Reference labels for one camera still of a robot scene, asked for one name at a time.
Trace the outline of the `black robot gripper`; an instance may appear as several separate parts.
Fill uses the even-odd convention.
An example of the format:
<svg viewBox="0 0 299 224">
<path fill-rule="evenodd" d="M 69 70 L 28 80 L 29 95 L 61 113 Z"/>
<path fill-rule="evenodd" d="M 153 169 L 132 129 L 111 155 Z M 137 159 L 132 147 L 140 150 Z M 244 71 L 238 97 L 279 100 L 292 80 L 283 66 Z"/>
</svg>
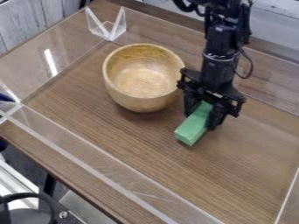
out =
<svg viewBox="0 0 299 224">
<path fill-rule="evenodd" d="M 203 54 L 201 70 L 184 67 L 177 88 L 183 91 L 184 114 L 191 115 L 203 102 L 212 106 L 208 129 L 222 125 L 227 115 L 239 116 L 246 102 L 244 95 L 234 87 L 234 78 L 239 64 L 239 53 L 227 57 Z"/>
</svg>

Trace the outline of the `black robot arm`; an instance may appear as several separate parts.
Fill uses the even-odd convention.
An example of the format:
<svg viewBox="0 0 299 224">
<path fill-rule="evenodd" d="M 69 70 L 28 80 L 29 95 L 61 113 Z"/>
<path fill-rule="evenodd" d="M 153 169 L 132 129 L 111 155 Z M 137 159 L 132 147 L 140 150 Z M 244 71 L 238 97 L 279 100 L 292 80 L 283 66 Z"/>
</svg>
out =
<svg viewBox="0 0 299 224">
<path fill-rule="evenodd" d="M 239 77 L 239 58 L 246 56 L 251 29 L 251 0 L 172 0 L 184 12 L 204 18 L 205 46 L 200 70 L 184 67 L 177 88 L 183 91 L 184 114 L 203 104 L 211 105 L 204 126 L 214 130 L 228 116 L 239 116 L 246 96 L 234 87 Z"/>
</svg>

